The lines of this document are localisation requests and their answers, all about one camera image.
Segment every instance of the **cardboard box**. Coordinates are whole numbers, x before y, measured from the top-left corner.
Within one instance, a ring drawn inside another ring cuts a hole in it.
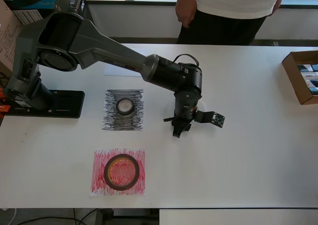
[[[0,80],[6,84],[12,74],[15,40],[22,26],[3,0],[0,0],[0,15]]]
[[[88,4],[86,4],[85,0],[70,0],[69,11],[74,12],[83,17],[84,19],[93,22],[93,18],[91,17]]]
[[[298,65],[318,64],[318,51],[291,52],[282,62],[290,82],[301,104],[318,103],[318,95],[313,95],[301,74]]]
[[[12,0],[6,3],[21,24],[27,25],[57,10],[67,11],[70,0]]]

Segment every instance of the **black tape roll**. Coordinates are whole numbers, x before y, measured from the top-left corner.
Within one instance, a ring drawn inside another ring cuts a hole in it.
[[[129,98],[122,98],[117,102],[116,109],[120,115],[128,116],[134,112],[135,105],[133,100]]]
[[[118,186],[116,184],[114,184],[111,179],[109,178],[109,170],[111,169],[111,166],[118,160],[120,159],[127,159],[129,160],[133,165],[134,165],[134,168],[135,168],[135,176],[134,178],[132,179],[132,181],[127,184],[127,185],[124,185],[124,186]],[[139,178],[139,165],[137,163],[137,161],[135,160],[135,158],[133,158],[131,155],[128,155],[128,154],[118,154],[118,155],[115,155],[113,158],[111,158],[106,166],[105,166],[105,170],[104,170],[104,179],[105,179],[105,182],[106,184],[114,189],[114,190],[118,190],[118,191],[124,191],[124,190],[127,190],[127,189],[130,189],[131,187],[133,187],[137,180]]]

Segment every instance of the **person's hand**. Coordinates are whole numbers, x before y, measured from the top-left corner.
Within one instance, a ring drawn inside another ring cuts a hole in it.
[[[269,16],[272,16],[278,10],[278,8],[280,7],[281,3],[282,3],[282,0],[277,0],[276,1],[275,5],[273,7],[273,11],[272,11],[272,13]]]
[[[178,21],[182,22],[183,27],[189,28],[189,24],[194,19],[196,10],[196,0],[177,0],[175,13],[177,14]]]

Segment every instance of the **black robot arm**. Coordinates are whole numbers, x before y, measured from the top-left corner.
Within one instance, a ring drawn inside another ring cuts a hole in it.
[[[202,71],[197,64],[175,63],[158,55],[147,57],[101,35],[89,20],[73,13],[58,12],[26,25],[16,41],[13,74],[5,93],[21,106],[48,110],[54,104],[51,92],[41,83],[38,64],[60,71],[86,69],[102,61],[139,72],[147,82],[174,91],[173,135],[188,131],[191,121],[210,122],[197,111],[201,98]]]

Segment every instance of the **white t-shirt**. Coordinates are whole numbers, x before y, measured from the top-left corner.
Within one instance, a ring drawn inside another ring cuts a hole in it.
[[[270,15],[277,0],[197,0],[199,11],[234,19]]]

